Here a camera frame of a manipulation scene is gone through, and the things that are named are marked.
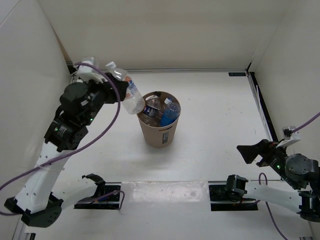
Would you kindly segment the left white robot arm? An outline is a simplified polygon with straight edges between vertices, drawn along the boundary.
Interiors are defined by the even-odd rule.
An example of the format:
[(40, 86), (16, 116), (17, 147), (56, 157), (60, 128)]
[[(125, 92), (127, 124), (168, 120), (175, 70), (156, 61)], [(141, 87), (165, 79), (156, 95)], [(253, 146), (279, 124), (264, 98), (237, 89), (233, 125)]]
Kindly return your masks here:
[(48, 130), (35, 167), (26, 172), (29, 179), (21, 191), (8, 198), (4, 206), (29, 227), (47, 228), (66, 206), (65, 197), (52, 189), (72, 154), (77, 153), (82, 139), (104, 104), (122, 102), (129, 80), (111, 73), (108, 79), (70, 83), (60, 96), (60, 106)]

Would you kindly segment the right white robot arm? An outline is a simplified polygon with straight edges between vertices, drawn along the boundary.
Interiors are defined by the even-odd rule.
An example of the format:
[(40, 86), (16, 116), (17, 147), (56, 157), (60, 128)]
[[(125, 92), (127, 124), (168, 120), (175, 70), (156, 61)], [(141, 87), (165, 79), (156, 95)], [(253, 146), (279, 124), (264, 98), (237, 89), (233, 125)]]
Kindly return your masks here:
[(320, 167), (317, 160), (300, 153), (287, 155), (287, 147), (295, 140), (281, 142), (261, 140), (254, 145), (238, 145), (236, 148), (246, 164), (258, 157), (257, 166), (270, 167), (288, 184), (292, 191), (260, 185), (245, 177), (233, 174), (226, 181), (224, 193), (230, 200), (248, 197), (284, 207), (302, 219), (320, 221)]

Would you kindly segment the small Pepsi bottle black cap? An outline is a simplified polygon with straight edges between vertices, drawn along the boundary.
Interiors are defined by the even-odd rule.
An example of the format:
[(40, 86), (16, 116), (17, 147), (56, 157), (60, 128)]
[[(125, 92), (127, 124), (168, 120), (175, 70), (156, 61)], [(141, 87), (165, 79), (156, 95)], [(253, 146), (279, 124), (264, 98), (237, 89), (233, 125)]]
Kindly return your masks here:
[(160, 94), (154, 94), (146, 98), (142, 111), (148, 117), (154, 118), (161, 107)]

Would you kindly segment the clear bottle blue white label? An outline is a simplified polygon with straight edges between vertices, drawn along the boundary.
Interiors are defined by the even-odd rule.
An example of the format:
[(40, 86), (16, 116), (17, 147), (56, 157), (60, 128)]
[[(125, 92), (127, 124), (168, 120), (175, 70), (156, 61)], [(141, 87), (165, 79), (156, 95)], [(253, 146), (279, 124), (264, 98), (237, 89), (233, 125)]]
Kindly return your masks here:
[(105, 67), (117, 80), (128, 83), (126, 95), (122, 102), (127, 112), (131, 115), (140, 113), (145, 107), (145, 100), (129, 73), (122, 68), (118, 68), (114, 61), (107, 63)]

